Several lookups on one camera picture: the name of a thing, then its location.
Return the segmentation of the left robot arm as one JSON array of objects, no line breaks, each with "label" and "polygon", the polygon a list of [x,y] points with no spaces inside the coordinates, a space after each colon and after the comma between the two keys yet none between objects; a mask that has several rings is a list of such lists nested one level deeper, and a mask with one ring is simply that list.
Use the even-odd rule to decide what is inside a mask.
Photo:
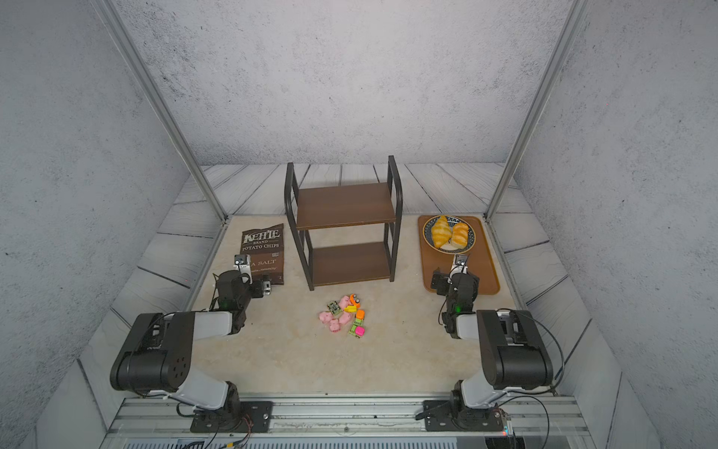
[{"label": "left robot arm", "polygon": [[251,433],[255,420],[265,431],[270,404],[242,404],[235,384],[194,368],[192,358],[196,342],[239,333],[250,302],[270,294],[267,275],[226,271],[215,277],[209,310],[138,315],[110,369],[111,387],[192,407],[194,433]]}]

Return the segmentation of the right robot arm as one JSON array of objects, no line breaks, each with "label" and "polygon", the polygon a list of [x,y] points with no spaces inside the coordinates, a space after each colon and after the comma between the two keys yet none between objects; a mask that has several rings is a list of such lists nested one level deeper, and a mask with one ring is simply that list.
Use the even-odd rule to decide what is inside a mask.
[{"label": "right robot arm", "polygon": [[519,396],[538,396],[555,388],[553,362],[529,312],[512,309],[474,310],[478,277],[466,269],[436,272],[431,287],[444,297],[439,323],[456,340],[480,346],[482,370],[459,380],[445,404],[424,403],[416,415],[431,431],[507,432],[501,406]]}]

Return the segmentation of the right aluminium frame post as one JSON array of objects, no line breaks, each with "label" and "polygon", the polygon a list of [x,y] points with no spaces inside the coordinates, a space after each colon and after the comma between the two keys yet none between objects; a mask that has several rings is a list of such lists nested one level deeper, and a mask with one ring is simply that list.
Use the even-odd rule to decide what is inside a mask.
[{"label": "right aluminium frame post", "polygon": [[506,160],[497,188],[484,215],[484,220],[487,224],[489,224],[498,213],[503,198],[509,189],[510,181],[518,170],[522,158],[527,151],[528,144],[550,98],[553,86],[555,86],[561,69],[568,58],[572,42],[585,18],[588,5],[589,2],[587,0],[575,0],[568,10],[568,17],[559,34],[555,48],[553,48],[548,64],[544,69],[540,85],[538,86],[527,116],[525,116],[525,121]]}]

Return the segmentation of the two-tier wooden metal shelf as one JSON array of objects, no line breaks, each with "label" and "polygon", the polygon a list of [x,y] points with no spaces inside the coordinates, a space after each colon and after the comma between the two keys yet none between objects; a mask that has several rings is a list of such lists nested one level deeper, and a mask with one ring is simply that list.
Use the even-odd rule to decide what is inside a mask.
[{"label": "two-tier wooden metal shelf", "polygon": [[[295,165],[286,166],[283,188],[287,222],[309,290],[318,286],[396,280],[403,218],[403,187],[396,159],[390,155],[384,183],[301,189]],[[312,230],[383,226],[383,239],[320,247]]]}]

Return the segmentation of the right croissant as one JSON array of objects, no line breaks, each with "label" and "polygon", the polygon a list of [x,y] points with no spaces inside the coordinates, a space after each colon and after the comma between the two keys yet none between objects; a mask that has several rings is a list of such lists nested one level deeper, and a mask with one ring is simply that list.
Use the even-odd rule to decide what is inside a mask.
[{"label": "right croissant", "polygon": [[451,243],[456,249],[464,249],[469,243],[470,227],[466,223],[456,223],[452,227]]}]

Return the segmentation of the blue patterned plate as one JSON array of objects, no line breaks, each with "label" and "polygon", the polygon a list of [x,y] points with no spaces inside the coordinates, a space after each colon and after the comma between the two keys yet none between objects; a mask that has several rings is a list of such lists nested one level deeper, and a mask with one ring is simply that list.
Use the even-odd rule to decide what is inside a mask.
[{"label": "blue patterned plate", "polygon": [[441,254],[466,254],[477,242],[475,227],[457,216],[436,215],[419,226],[420,236],[430,249]]}]

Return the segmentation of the left croissant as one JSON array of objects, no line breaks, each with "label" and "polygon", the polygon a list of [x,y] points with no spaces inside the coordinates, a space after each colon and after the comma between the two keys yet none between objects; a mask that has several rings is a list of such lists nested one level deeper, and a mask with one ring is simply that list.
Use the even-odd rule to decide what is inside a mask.
[{"label": "left croissant", "polygon": [[441,215],[431,228],[432,245],[440,249],[447,244],[452,237],[452,227],[446,216]]}]

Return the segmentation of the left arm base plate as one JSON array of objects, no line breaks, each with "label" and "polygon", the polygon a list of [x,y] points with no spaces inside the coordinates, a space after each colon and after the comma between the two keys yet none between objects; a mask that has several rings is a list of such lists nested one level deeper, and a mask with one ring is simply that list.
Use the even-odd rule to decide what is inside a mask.
[{"label": "left arm base plate", "polygon": [[272,401],[230,401],[215,411],[194,412],[191,433],[267,433],[274,403]]}]

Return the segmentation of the green truck picture box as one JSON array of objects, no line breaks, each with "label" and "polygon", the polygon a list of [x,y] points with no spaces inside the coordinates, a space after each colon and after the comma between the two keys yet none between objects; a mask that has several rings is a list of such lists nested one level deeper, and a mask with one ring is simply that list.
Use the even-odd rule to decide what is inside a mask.
[{"label": "green truck picture box", "polygon": [[327,307],[329,312],[331,312],[333,316],[341,316],[343,314],[342,308],[340,307],[340,305],[338,305],[336,301],[330,302]]}]

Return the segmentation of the croissant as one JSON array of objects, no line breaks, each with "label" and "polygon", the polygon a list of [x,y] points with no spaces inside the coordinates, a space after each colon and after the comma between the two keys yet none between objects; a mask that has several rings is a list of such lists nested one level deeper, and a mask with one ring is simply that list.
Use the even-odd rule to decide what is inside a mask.
[{"label": "croissant", "polygon": [[470,227],[466,223],[456,223],[452,227],[451,243],[456,249],[464,249],[469,243]]},{"label": "croissant", "polygon": [[452,227],[446,216],[441,215],[431,228],[432,245],[440,249],[447,244],[452,237]]}]

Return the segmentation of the green truck pink drum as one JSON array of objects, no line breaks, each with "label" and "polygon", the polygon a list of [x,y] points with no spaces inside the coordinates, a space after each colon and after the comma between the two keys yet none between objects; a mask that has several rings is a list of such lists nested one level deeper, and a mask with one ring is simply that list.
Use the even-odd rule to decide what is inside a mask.
[{"label": "green truck pink drum", "polygon": [[352,325],[349,333],[356,338],[361,338],[365,335],[366,329],[361,325]]}]

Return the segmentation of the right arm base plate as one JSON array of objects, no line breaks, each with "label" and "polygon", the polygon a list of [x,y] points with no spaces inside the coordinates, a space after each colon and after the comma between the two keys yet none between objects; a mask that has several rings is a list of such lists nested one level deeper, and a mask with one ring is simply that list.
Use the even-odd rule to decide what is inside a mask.
[{"label": "right arm base plate", "polygon": [[501,413],[470,409],[448,400],[425,400],[422,410],[415,415],[429,432],[505,432]]}]

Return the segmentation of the orange yellow dump truck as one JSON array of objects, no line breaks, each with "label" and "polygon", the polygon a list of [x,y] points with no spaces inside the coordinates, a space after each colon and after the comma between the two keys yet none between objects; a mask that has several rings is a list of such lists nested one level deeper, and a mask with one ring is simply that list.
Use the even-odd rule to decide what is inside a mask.
[{"label": "orange yellow dump truck", "polygon": [[351,304],[343,310],[344,312],[351,312],[352,314],[355,314],[359,309],[361,309],[361,300],[355,294],[351,294],[348,297],[350,298]]}]

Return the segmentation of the Kettle potato chips bag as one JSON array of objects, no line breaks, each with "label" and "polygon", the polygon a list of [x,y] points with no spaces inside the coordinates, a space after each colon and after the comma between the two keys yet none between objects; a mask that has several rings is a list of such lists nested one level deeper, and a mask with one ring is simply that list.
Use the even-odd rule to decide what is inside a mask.
[{"label": "Kettle potato chips bag", "polygon": [[267,275],[271,284],[284,285],[284,224],[245,230],[240,254],[250,256],[252,276]]}]

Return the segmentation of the pink pig toy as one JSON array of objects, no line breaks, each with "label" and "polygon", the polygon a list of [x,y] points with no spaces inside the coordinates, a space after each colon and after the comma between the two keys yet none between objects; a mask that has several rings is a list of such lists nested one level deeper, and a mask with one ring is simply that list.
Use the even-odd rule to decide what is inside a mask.
[{"label": "pink pig toy", "polygon": [[353,314],[351,312],[344,312],[340,318],[338,318],[338,323],[343,327],[349,323],[353,322]]},{"label": "pink pig toy", "polygon": [[341,329],[341,325],[340,325],[340,322],[339,322],[337,319],[331,320],[331,321],[329,322],[329,330],[330,330],[331,332],[336,333],[336,332],[339,332],[340,329]]},{"label": "pink pig toy", "polygon": [[338,305],[340,305],[340,308],[345,309],[347,306],[351,304],[350,298],[348,296],[344,296],[339,302]]},{"label": "pink pig toy", "polygon": [[329,324],[332,320],[334,320],[334,315],[331,314],[331,312],[321,312],[319,314],[319,320],[323,324]]}]

